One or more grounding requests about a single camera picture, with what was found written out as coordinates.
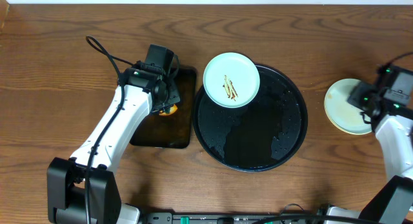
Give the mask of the mint green plate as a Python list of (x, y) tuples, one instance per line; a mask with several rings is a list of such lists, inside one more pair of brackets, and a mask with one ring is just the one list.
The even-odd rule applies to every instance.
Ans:
[(257, 95), (260, 76), (257, 66), (247, 56), (226, 52), (209, 61), (203, 73), (203, 86), (217, 105), (239, 108)]
[(336, 81), (327, 90), (324, 99), (325, 112), (332, 124), (353, 135), (364, 135), (372, 131), (371, 125), (363, 122), (361, 110), (347, 102), (351, 91), (360, 82), (358, 79)]

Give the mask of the yellow plate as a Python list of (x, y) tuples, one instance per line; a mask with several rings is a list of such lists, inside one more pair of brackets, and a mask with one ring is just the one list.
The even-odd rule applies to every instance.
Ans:
[(326, 113), (327, 119), (330, 121), (331, 127), (334, 129), (351, 135), (361, 136), (372, 132), (370, 125), (362, 121), (361, 116), (342, 117)]

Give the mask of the orange green sponge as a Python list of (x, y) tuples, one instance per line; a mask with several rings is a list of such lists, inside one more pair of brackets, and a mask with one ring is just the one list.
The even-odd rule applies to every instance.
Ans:
[(164, 110), (159, 111), (160, 116), (170, 116), (174, 114), (178, 110), (177, 105), (172, 105), (171, 107), (168, 107)]

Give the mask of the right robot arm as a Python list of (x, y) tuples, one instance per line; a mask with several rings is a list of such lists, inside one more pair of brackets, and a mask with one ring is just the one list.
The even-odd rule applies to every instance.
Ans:
[(402, 223), (412, 209), (412, 71), (387, 64), (371, 85), (358, 83), (347, 102), (369, 117), (385, 162), (387, 184), (359, 214), (376, 223)]

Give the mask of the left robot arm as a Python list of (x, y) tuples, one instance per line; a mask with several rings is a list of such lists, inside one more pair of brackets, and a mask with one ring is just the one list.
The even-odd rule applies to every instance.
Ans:
[(144, 118), (179, 102), (178, 70), (173, 51), (150, 45), (144, 61), (117, 73), (114, 98), (93, 132), (68, 159), (49, 164), (49, 222), (138, 223), (140, 211), (121, 201), (115, 173)]

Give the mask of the black rectangular water tray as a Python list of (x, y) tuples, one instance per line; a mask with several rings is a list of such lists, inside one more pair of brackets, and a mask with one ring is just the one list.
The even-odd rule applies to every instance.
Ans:
[(190, 142), (192, 110), (195, 98), (197, 70), (186, 66), (175, 82), (180, 95), (177, 110), (170, 115), (150, 114), (139, 124), (130, 144), (142, 147), (186, 148)]

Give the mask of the black round tray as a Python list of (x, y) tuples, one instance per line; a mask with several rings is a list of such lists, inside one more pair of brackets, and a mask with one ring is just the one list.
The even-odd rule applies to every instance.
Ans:
[(193, 126), (205, 151), (221, 164), (259, 172), (287, 162), (303, 143), (308, 126), (305, 100), (281, 71), (258, 65), (261, 84), (241, 108), (214, 103), (204, 88), (197, 92)]

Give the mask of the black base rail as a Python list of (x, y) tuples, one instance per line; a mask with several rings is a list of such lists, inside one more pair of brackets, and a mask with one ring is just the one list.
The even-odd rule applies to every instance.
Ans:
[(251, 224), (261, 219), (274, 218), (277, 215), (253, 214), (173, 214), (171, 212), (152, 212), (143, 214), (139, 224)]

